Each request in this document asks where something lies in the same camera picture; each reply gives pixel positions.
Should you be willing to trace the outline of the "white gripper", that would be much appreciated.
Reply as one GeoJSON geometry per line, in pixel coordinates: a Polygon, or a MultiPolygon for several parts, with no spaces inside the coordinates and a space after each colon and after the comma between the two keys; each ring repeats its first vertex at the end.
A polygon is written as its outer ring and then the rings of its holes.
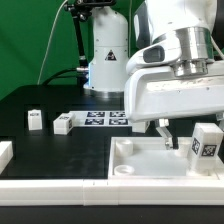
{"type": "Polygon", "coordinates": [[[131,122],[156,120],[167,149],[179,148],[168,119],[216,114],[224,130],[224,61],[209,64],[207,75],[185,78],[177,78],[170,66],[140,69],[125,85],[124,108],[131,122]]]}

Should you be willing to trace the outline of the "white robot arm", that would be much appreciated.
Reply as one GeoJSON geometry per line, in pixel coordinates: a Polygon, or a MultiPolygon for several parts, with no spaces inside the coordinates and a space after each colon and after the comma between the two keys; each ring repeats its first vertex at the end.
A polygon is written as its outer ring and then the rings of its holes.
{"type": "Polygon", "coordinates": [[[138,51],[127,55],[127,22],[102,5],[93,10],[94,58],[85,89],[124,94],[132,122],[224,112],[224,60],[212,31],[218,0],[144,0],[134,16],[138,51]]]}

